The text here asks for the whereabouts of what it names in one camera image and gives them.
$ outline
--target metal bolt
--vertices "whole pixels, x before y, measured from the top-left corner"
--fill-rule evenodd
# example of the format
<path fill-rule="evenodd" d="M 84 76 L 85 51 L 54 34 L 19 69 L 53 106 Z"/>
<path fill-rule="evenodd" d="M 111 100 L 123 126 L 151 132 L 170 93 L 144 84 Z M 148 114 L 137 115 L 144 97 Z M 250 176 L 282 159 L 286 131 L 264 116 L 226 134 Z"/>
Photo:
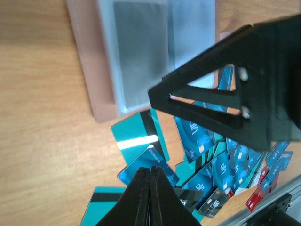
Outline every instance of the metal bolt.
<path fill-rule="evenodd" d="M 248 71 L 244 67 L 240 67 L 239 69 L 239 77 L 242 81 L 248 81 L 249 75 Z"/>
<path fill-rule="evenodd" d="M 241 115 L 245 118 L 245 119 L 249 119 L 251 116 L 250 116 L 250 110 L 249 108 L 245 107 L 245 106 L 242 106 L 241 108 Z"/>

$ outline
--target wooden table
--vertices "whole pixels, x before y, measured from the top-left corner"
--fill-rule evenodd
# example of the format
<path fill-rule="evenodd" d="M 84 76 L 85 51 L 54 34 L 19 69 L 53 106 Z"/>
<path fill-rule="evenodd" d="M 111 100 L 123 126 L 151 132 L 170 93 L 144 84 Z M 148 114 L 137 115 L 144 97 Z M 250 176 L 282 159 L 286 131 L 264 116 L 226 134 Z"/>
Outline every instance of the wooden table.
<path fill-rule="evenodd" d="M 222 0 L 220 29 L 297 13 L 296 0 Z M 95 123 L 63 0 L 0 1 L 0 225 L 78 225 L 96 186 L 123 186 L 110 126 Z M 171 160 L 183 159 L 172 116 L 158 113 Z M 301 172 L 298 144 L 279 185 Z M 216 225 L 253 192 L 232 198 Z"/>

